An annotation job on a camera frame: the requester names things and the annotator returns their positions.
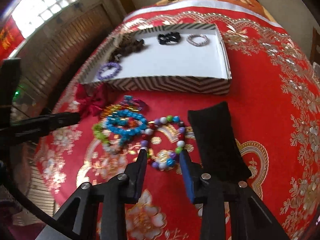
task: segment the wooden panel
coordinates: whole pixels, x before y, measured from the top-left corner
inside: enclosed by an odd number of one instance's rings
[[[26,116],[38,116],[58,82],[79,56],[87,52],[88,45],[96,40],[100,42],[112,30],[104,7],[92,6],[97,1],[84,0],[69,7],[35,33],[19,51],[21,93],[13,104]]]

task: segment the blue gripper pad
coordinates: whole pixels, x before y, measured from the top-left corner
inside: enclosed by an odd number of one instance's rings
[[[180,167],[182,171],[184,187],[187,192],[187,197],[191,203],[194,203],[194,200],[195,200],[194,184],[193,184],[191,174],[188,170],[188,166],[183,153],[180,153]]]

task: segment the black scrunchie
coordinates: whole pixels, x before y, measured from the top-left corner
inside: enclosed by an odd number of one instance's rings
[[[168,34],[159,34],[158,41],[161,45],[166,45],[170,42],[178,43],[181,40],[180,33],[168,33]]]

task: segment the red tablecloth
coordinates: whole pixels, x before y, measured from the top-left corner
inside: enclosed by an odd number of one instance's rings
[[[172,114],[179,115],[188,125],[187,110],[227,101],[240,152],[252,171],[250,185],[290,238],[297,239],[320,200],[319,83],[306,56],[285,30],[255,14],[197,6],[138,11],[105,42],[118,32],[193,22],[218,26],[232,72],[229,94],[115,92],[114,102],[119,102],[124,94],[131,94],[149,105],[145,114],[148,120]],[[86,64],[68,85],[55,113],[77,111],[75,88],[85,68]],[[38,167],[59,204],[82,182],[107,181],[137,157],[139,140],[121,155],[104,152],[91,130],[97,121],[96,117],[88,117],[40,140]],[[154,134],[151,148],[155,154],[175,148],[174,133],[175,129],[168,126]],[[187,149],[192,159],[199,161],[191,128],[187,135]],[[225,208],[229,225],[228,204]],[[127,207],[128,235],[138,240],[197,239],[201,212],[201,206],[191,205],[186,197],[179,166],[168,172],[149,166],[139,203]]]

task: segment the green bead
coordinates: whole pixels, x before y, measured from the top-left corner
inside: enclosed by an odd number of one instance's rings
[[[181,151],[182,151],[182,147],[177,147],[175,149],[176,154],[180,154]]]
[[[167,120],[168,120],[168,122],[172,122],[172,118],[173,118],[173,116],[172,116],[172,115],[168,115],[168,116],[167,116]]]

